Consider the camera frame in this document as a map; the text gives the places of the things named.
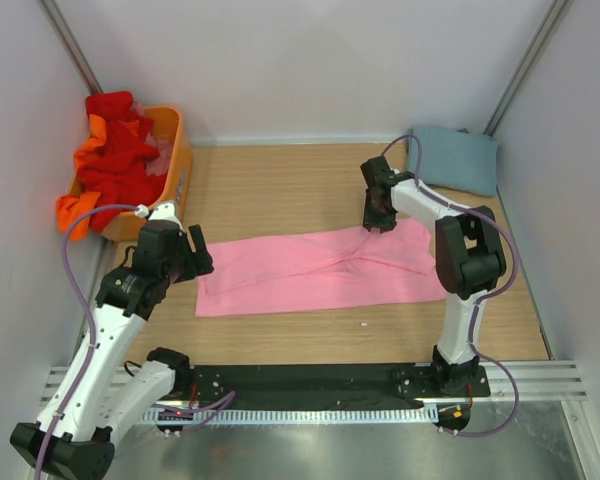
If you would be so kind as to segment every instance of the cable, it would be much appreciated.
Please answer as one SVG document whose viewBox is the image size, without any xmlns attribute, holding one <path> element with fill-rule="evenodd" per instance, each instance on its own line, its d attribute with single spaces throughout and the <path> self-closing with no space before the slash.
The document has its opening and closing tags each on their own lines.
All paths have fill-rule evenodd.
<svg viewBox="0 0 600 480">
<path fill-rule="evenodd" d="M 498 225 L 493 219 L 487 217 L 486 215 L 484 215 L 480 212 L 473 210 L 472 208 L 465 208 L 458 204 L 451 203 L 451 202 L 447 201 L 445 198 L 441 198 L 440 196 L 436 195 L 433 191 L 429 190 L 428 187 L 426 187 L 426 185 L 424 186 L 425 188 L 421 187 L 420 166 L 422 163 L 422 144 L 420 143 L 420 139 L 416 135 L 407 133 L 405 135 L 399 136 L 394 141 L 392 141 L 389 145 L 387 145 L 387 147 L 385 147 L 382 155 L 385 155 L 387 153 L 387 151 L 393 145 L 398 143 L 400 140 L 404 140 L 407 138 L 413 138 L 415 140 L 415 142 L 418 144 L 418 157 L 416 159 L 416 168 L 414 170 L 414 177 L 415 177 L 414 182 L 415 182 L 415 185 L 416 185 L 416 188 L 418 189 L 418 191 L 420 193 L 422 193 L 425 197 L 429 198 L 430 200 L 433 200 L 434 202 L 438 203 L 439 205 L 442 205 L 443 207 L 449 208 L 451 210 L 455 210 L 456 212 L 469 214 L 471 216 L 479 218 L 483 222 L 488 223 L 490 226 L 492 226 L 493 228 L 495 228 L 498 231 L 498 233 L 502 236 L 502 238 L 504 238 L 505 242 L 509 246 L 509 249 L 511 250 L 511 257 L 513 259 L 512 266 L 511 266 L 511 275 L 509 276 L 509 278 L 507 279 L 505 284 L 502 285 L 500 288 L 493 290 L 492 292 L 487 292 L 486 294 L 482 295 L 481 297 L 478 297 L 478 299 L 476 300 L 476 303 L 473 307 L 473 311 L 471 312 L 471 320 L 469 322 L 469 347 L 471 348 L 471 350 L 473 351 L 473 353 L 475 355 L 477 355 L 479 358 L 481 358 L 487 362 L 493 363 L 498 368 L 500 368 L 500 370 L 502 370 L 504 372 L 504 374 L 507 376 L 507 378 L 511 382 L 511 387 L 513 388 L 513 410 L 511 411 L 511 414 L 509 415 L 509 417 L 501 425 L 499 425 L 491 430 L 484 431 L 484 432 L 457 432 L 454 430 L 450 430 L 448 428 L 442 429 L 446 433 L 450 433 L 452 435 L 458 435 L 461 437 L 472 437 L 472 438 L 486 437 L 486 436 L 501 432 L 515 420 L 516 416 L 518 415 L 518 410 L 520 409 L 520 392 L 518 390 L 518 384 L 517 384 L 515 378 L 513 378 L 513 375 L 509 371 L 509 369 L 507 367 L 505 367 L 502 364 L 502 362 L 500 362 L 494 358 L 491 358 L 491 357 L 483 354 L 482 352 L 480 352 L 478 350 L 478 348 L 475 346 L 475 328 L 476 328 L 476 323 L 478 321 L 478 315 L 480 313 L 480 308 L 481 308 L 482 302 L 484 302 L 485 300 L 487 300 L 489 298 L 493 298 L 493 297 L 496 297 L 496 296 L 504 293 L 506 290 L 508 290 L 511 287 L 511 285 L 513 285 L 513 282 L 516 279 L 516 276 L 518 275 L 518 269 L 519 269 L 519 265 L 520 265 L 520 255 L 518 253 L 516 244 L 513 241 L 513 237 L 509 234 L 509 232 L 507 232 L 500 225 Z"/>
<path fill-rule="evenodd" d="M 125 360 L 125 362 L 122 364 L 122 366 L 124 367 L 124 371 L 127 372 L 130 377 L 135 377 L 135 374 L 129 369 L 129 365 L 132 365 L 136 368 L 142 368 L 142 366 L 137 364 L 136 362 L 132 362 L 131 360 Z"/>
<path fill-rule="evenodd" d="M 222 412 L 224 409 L 226 409 L 229 404 L 231 403 L 231 401 L 233 400 L 233 397 L 235 396 L 235 392 L 230 392 L 229 394 L 227 394 L 225 397 L 223 397 L 222 399 L 218 400 L 217 402 L 215 402 L 213 405 L 209 405 L 207 407 L 201 408 L 201 409 L 187 409 L 190 412 L 202 412 L 205 410 L 208 410 L 210 408 L 213 408 L 216 404 L 221 403 L 221 405 L 218 407 L 218 409 L 213 412 L 211 415 L 209 415 L 207 418 L 205 418 L 204 420 L 202 420 L 200 423 L 195 424 L 192 427 L 189 428 L 184 428 L 181 432 L 180 432 L 180 436 L 182 436 L 183 434 L 188 434 L 188 433 L 192 433 L 195 432 L 197 430 L 199 430 L 200 428 L 204 427 L 205 425 L 207 425 L 209 422 L 211 422 L 214 418 L 216 418 L 220 412 Z M 118 453 L 116 454 L 116 458 L 120 458 L 120 457 L 124 457 L 125 455 L 129 454 L 130 452 L 132 452 L 133 450 L 136 450 L 137 448 L 140 448 L 144 445 L 146 445 L 147 443 L 151 443 L 154 440 L 156 440 L 157 438 L 165 438 L 164 436 L 160 435 L 160 436 L 153 436 L 150 438 L 147 438 L 146 440 L 134 445 L 133 447 L 129 448 L 129 450 L 127 450 L 126 452 L 122 452 L 122 453 Z"/>
<path fill-rule="evenodd" d="M 127 248 L 124 249 L 124 259 L 122 260 L 122 263 L 119 265 L 120 267 L 124 267 L 125 263 L 127 263 L 127 260 L 129 260 L 129 252 L 133 250 L 135 252 L 136 247 L 134 247 L 133 245 L 129 245 Z"/>
<path fill-rule="evenodd" d="M 198 396 L 198 384 L 194 383 L 191 387 L 191 397 L 189 397 L 189 408 L 191 408 Z"/>
<path fill-rule="evenodd" d="M 178 407 L 174 407 L 172 405 L 163 405 L 161 403 L 154 403 L 153 406 L 155 408 L 162 408 L 162 409 L 167 410 L 168 412 L 172 412 L 172 413 L 180 413 L 180 414 L 190 415 L 190 414 L 194 414 L 194 413 L 206 412 L 207 410 L 211 410 L 213 408 L 220 407 L 221 405 L 224 405 L 225 403 L 228 405 L 233 400 L 233 397 L 235 397 L 235 396 L 236 396 L 236 392 L 229 392 L 224 397 L 222 397 L 220 400 L 213 402 L 212 404 L 207 405 L 206 407 L 201 407 L 201 408 L 178 408 Z"/>
<path fill-rule="evenodd" d="M 73 380 L 73 383 L 69 386 L 69 390 L 67 394 L 64 396 L 60 405 L 58 405 L 58 409 L 56 410 L 53 419 L 49 422 L 49 427 L 47 428 L 44 437 L 42 438 L 42 443 L 40 444 L 40 450 L 38 450 L 38 456 L 36 457 L 36 468 L 34 472 L 34 480 L 40 480 L 40 476 L 42 475 L 42 466 L 44 465 L 44 457 L 47 454 L 47 449 L 49 448 L 49 441 L 51 440 L 51 436 L 53 435 L 60 418 L 64 414 L 67 405 L 71 401 L 71 397 L 78 389 L 80 382 L 84 378 L 89 365 L 91 365 L 91 360 L 93 359 L 93 353 L 96 345 L 96 329 L 95 329 L 95 320 L 93 319 L 93 314 L 91 313 L 91 309 L 89 308 L 89 304 L 87 300 L 84 298 L 80 287 L 78 286 L 78 282 L 76 281 L 75 276 L 71 270 L 71 265 L 69 265 L 69 252 L 67 247 L 69 246 L 69 236 L 71 232 L 78 226 L 80 222 L 89 218 L 91 215 L 96 213 L 105 212 L 108 210 L 136 210 L 136 206 L 134 205 L 125 205 L 125 204 L 112 204 L 112 205 L 104 205 L 102 207 L 94 208 L 93 210 L 89 210 L 86 213 L 80 215 L 67 229 L 64 234 L 64 240 L 62 242 L 62 266 L 64 267 L 65 274 L 67 275 L 67 279 L 69 280 L 69 285 L 73 289 L 73 292 L 76 294 L 78 298 L 78 302 L 84 311 L 84 314 L 87 318 L 87 325 L 89 330 L 89 348 L 87 348 L 87 355 L 85 356 L 84 362 L 76 375 L 76 378 Z"/>
<path fill-rule="evenodd" d="M 467 395 L 469 395 L 469 410 L 473 408 L 473 391 L 471 390 L 471 382 L 467 382 Z"/>
</svg>

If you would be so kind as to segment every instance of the gray floor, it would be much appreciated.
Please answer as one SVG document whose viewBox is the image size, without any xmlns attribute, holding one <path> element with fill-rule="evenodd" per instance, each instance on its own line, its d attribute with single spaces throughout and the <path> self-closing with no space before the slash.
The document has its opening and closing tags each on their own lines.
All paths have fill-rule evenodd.
<svg viewBox="0 0 600 480">
<path fill-rule="evenodd" d="M 469 428 L 492 428 L 510 408 L 476 404 Z M 513 425 L 484 439 L 430 424 L 219 427 L 147 441 L 155 432 L 135 427 L 106 480 L 585 478 L 559 403 L 523 403 Z"/>
</svg>

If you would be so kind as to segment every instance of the red wire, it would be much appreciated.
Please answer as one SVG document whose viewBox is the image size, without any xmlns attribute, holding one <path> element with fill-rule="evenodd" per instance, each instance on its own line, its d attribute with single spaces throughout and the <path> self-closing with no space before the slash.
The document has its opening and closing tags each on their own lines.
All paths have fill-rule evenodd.
<svg viewBox="0 0 600 480">
<path fill-rule="evenodd" d="M 467 383 L 467 393 L 469 394 L 469 410 L 471 410 L 471 407 L 473 407 L 473 392 L 470 383 Z"/>
<path fill-rule="evenodd" d="M 191 387 L 191 398 L 189 399 L 189 408 L 193 405 L 193 402 L 196 401 L 196 395 L 198 393 L 198 384 L 194 383 L 193 387 Z"/>
</svg>

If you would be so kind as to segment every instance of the white wall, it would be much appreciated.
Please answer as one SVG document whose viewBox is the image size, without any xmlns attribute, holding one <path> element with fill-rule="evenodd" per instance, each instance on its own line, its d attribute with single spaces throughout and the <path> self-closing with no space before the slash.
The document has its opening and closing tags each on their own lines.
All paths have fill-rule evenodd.
<svg viewBox="0 0 600 480">
<path fill-rule="evenodd" d="M 9 445 L 33 421 L 52 365 L 66 364 L 82 315 L 64 277 L 54 205 L 87 129 L 87 92 L 36 2 L 0 2 L 0 480 L 28 467 Z M 83 285 L 100 241 L 72 249 Z"/>
<path fill-rule="evenodd" d="M 600 0 L 573 3 L 497 136 L 549 343 L 575 359 L 600 426 Z"/>
<path fill-rule="evenodd" d="M 550 0 L 58 0 L 105 90 L 196 143 L 482 131 Z"/>
</svg>

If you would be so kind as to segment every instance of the white cable clip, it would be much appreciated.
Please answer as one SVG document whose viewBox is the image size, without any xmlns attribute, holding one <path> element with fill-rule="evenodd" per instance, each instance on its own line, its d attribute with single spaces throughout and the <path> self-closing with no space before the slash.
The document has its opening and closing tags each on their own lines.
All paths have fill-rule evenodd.
<svg viewBox="0 0 600 480">
<path fill-rule="evenodd" d="M 138 205 L 137 208 L 133 211 L 133 214 L 136 217 L 147 218 L 149 216 L 149 207 L 146 205 Z"/>
</svg>

